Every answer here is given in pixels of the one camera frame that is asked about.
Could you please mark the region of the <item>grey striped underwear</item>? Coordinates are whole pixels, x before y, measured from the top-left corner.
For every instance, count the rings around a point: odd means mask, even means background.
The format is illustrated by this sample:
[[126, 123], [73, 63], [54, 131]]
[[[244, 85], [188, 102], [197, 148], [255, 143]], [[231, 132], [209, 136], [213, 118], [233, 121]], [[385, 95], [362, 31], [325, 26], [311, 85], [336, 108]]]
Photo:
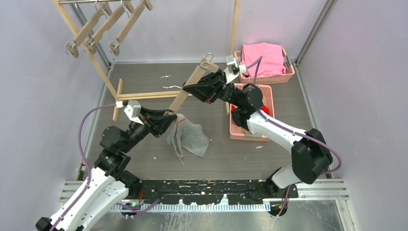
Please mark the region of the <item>grey striped underwear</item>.
[[204, 134], [202, 125], [192, 123], [184, 114], [177, 114], [172, 124], [167, 143], [173, 146], [178, 158], [183, 157], [183, 150], [203, 157], [209, 147], [209, 138]]

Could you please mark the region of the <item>red underwear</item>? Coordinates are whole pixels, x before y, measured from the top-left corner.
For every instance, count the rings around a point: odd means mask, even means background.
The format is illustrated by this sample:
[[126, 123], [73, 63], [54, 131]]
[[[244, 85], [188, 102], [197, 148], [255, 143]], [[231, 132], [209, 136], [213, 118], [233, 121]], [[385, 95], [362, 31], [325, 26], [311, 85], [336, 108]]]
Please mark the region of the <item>red underwear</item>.
[[[274, 110], [273, 108], [269, 108], [266, 105], [263, 105], [260, 110], [267, 114], [268, 116], [274, 117]], [[232, 116], [239, 116], [239, 115], [245, 115], [247, 114], [247, 111], [244, 110], [243, 108], [238, 108], [237, 106], [230, 104], [230, 112], [232, 113]]]

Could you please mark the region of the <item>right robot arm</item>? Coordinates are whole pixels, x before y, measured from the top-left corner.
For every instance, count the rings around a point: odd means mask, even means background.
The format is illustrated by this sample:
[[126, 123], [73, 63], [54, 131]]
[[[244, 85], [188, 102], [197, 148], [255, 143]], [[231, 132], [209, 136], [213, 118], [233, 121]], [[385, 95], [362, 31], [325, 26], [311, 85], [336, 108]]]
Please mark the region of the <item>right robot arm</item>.
[[279, 144], [291, 154], [291, 165], [279, 168], [267, 184], [268, 194], [278, 198], [289, 185], [303, 182], [313, 184], [333, 162], [322, 133], [289, 126], [265, 113], [262, 90], [254, 84], [242, 88], [228, 83], [222, 71], [208, 74], [195, 84], [185, 83], [184, 91], [198, 100], [211, 104], [220, 99], [235, 106], [231, 111], [233, 123], [243, 130], [258, 133]]

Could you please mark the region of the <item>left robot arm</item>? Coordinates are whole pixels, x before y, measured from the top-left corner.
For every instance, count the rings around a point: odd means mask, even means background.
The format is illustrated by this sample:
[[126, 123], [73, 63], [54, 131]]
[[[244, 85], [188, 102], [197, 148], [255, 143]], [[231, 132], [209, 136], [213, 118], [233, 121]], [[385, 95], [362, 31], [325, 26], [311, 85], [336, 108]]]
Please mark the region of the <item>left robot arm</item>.
[[140, 194], [140, 179], [126, 170], [131, 160], [127, 152], [150, 134], [163, 135], [178, 116], [130, 104], [125, 113], [130, 119], [128, 129], [109, 126], [103, 131], [98, 159], [93, 167], [85, 162], [87, 178], [55, 214], [37, 221], [38, 231], [90, 231], [111, 207]]

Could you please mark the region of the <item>beige empty clip hanger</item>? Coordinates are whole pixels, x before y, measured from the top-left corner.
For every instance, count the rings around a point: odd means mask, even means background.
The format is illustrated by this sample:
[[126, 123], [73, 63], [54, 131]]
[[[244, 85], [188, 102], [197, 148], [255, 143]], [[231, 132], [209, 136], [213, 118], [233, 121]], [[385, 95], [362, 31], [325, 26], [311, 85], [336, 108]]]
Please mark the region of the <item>beige empty clip hanger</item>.
[[70, 43], [66, 43], [65, 45], [65, 53], [68, 55], [72, 55], [74, 58], [77, 58], [79, 56], [79, 51], [78, 47], [86, 40], [90, 32], [93, 30], [93, 28], [96, 26], [98, 21], [102, 16], [105, 16], [107, 19], [108, 16], [112, 14], [111, 7], [109, 6], [109, 3], [103, 2], [103, 3], [98, 3], [98, 1], [95, 1], [95, 12], [93, 15], [89, 18], [89, 20], [82, 26], [82, 28], [75, 34], [73, 41]]

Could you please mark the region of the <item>far pink basket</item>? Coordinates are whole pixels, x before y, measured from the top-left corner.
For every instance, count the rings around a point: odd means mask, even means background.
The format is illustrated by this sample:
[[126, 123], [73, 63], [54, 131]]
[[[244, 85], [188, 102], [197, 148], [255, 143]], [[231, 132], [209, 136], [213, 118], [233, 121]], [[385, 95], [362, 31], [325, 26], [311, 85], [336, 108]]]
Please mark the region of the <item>far pink basket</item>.
[[[237, 61], [241, 60], [242, 51], [235, 51], [234, 57]], [[260, 76], [256, 78], [256, 84], [268, 85], [268, 84], [279, 84], [286, 83], [290, 78], [295, 74], [295, 69], [291, 59], [288, 57], [287, 52], [282, 48], [282, 55], [284, 57], [284, 66], [286, 67], [286, 74], [283, 75], [274, 75], [274, 76]], [[238, 76], [240, 83], [253, 83], [254, 77], [245, 77], [244, 74], [239, 74]]]

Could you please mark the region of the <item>pink basket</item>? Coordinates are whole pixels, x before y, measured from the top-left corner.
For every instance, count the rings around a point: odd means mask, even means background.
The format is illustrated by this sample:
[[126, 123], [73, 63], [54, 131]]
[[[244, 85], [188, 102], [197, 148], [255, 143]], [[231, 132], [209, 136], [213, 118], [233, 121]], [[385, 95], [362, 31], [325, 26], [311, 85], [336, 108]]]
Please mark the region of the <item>pink basket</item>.
[[[273, 103], [273, 97], [272, 97], [272, 88], [269, 85], [258, 85], [258, 87], [262, 91], [263, 95], [263, 104], [266, 105], [269, 108], [273, 108], [274, 110], [274, 103]], [[241, 141], [261, 141], [261, 142], [269, 142], [270, 139], [268, 139], [266, 136], [261, 135], [259, 133], [249, 133], [247, 131], [244, 131], [241, 127], [237, 126], [233, 119], [232, 115], [229, 114], [229, 136], [230, 139], [232, 140], [241, 140]]]
[[[235, 51], [234, 57], [237, 61], [241, 60], [242, 51]], [[288, 57], [287, 52], [282, 48], [282, 55], [284, 57], [284, 66], [286, 67], [286, 74], [283, 75], [274, 75], [274, 76], [260, 76], [256, 78], [256, 84], [268, 85], [268, 84], [279, 84], [286, 83], [290, 78], [295, 74], [295, 69], [291, 59]], [[245, 77], [244, 74], [239, 74], [238, 76], [240, 83], [253, 83], [254, 77]]]

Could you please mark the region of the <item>near pink basket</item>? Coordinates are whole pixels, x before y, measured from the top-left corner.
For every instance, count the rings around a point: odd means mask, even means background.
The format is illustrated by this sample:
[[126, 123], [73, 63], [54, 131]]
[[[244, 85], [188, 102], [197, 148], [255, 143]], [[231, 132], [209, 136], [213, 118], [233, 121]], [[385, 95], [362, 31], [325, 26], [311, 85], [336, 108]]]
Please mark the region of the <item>near pink basket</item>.
[[[269, 85], [258, 85], [258, 87], [262, 91], [263, 95], [263, 104], [266, 105], [269, 108], [273, 108], [274, 110], [274, 103], [273, 103], [273, 97], [272, 97], [272, 88]], [[247, 131], [244, 131], [241, 127], [237, 126], [233, 119], [232, 115], [229, 114], [229, 136], [230, 139], [232, 140], [241, 140], [241, 141], [261, 141], [261, 142], [269, 142], [270, 139], [268, 139], [266, 136], [261, 135], [259, 133], [249, 133]]]

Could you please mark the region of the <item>wooden clothes rack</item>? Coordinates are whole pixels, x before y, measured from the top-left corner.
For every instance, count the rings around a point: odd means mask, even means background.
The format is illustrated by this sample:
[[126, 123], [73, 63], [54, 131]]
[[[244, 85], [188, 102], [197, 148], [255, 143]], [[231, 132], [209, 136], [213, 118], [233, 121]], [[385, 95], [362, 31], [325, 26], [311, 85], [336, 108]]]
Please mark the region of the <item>wooden clothes rack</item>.
[[[78, 34], [79, 29], [76, 25], [74, 25], [74, 21], [68, 14], [67, 10], [64, 8], [64, 6], [60, 5], [59, 3], [62, 3], [58, 0], [52, 0], [54, 6], [58, 10], [59, 14], [61, 17], [64, 19], [65, 23], [68, 25], [68, 27], [71, 29], [71, 32], [73, 34]], [[236, 36], [236, 26], [237, 26], [237, 20], [238, 20], [238, 14], [239, 14], [239, 9], [240, 9], [240, 0], [235, 0], [234, 1], [234, 13], [233, 13], [233, 22], [232, 22], [232, 34], [231, 34], [231, 44], [230, 44], [230, 52], [233, 53], [233, 46], [235, 42], [235, 36]], [[93, 63], [95, 69], [99, 73], [100, 77], [103, 79], [106, 87], [116, 100], [116, 103], [118, 103], [120, 100], [141, 100], [141, 99], [159, 99], [159, 98], [173, 98], [175, 97], [176, 99], [173, 101], [173, 103], [170, 106], [170, 109], [172, 111], [178, 110], [181, 108], [182, 102], [181, 99], [185, 100], [187, 96], [191, 96], [190, 94], [183, 93], [181, 94], [179, 90], [174, 90], [174, 91], [158, 91], [158, 92], [148, 92], [148, 93], [132, 93], [132, 94], [122, 94], [122, 88], [123, 88], [123, 80], [120, 78], [118, 82], [118, 88], [115, 89], [110, 82], [109, 77], [107, 76], [106, 73], [111, 73], [113, 70], [113, 66], [110, 65], [108, 67], [108, 71], [103, 71], [101, 65], [98, 63], [97, 59], [95, 58], [94, 54], [90, 51], [85, 51], [85, 54], [87, 54], [89, 60]], [[197, 61], [189, 61], [189, 62], [115, 62], [113, 65], [118, 64], [181, 64], [181, 63], [194, 63]], [[217, 66], [215, 63], [211, 62], [210, 60], [207, 60], [205, 58], [202, 58], [201, 61], [198, 63], [197, 67], [193, 71], [193, 73], [190, 75], [190, 77], [187, 80], [187, 84], [191, 85], [193, 83], [198, 82], [199, 78], [203, 77], [206, 71], [210, 72], [216, 72], [219, 69], [219, 66]], [[116, 107], [116, 104], [114, 103], [114, 110], [113, 110], [113, 117], [112, 120], [114, 122], [117, 121], [119, 115], [119, 109]]]

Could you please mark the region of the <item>pink cloth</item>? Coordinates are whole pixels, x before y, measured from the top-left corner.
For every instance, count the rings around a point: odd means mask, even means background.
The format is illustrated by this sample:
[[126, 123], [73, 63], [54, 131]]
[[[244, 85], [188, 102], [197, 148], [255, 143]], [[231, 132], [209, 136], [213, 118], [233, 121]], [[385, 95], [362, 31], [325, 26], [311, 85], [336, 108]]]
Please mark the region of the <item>pink cloth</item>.
[[271, 43], [243, 44], [241, 64], [247, 67], [246, 76], [257, 77], [286, 73], [282, 46]]

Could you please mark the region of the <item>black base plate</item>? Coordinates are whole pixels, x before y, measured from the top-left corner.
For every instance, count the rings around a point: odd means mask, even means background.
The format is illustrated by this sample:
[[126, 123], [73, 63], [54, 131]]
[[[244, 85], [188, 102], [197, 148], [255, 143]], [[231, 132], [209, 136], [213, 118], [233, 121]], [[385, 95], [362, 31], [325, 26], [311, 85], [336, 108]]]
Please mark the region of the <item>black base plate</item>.
[[126, 200], [163, 205], [217, 205], [226, 198], [228, 205], [255, 205], [269, 199], [298, 198], [292, 185], [289, 192], [272, 191], [266, 180], [141, 180], [139, 192], [131, 192]]

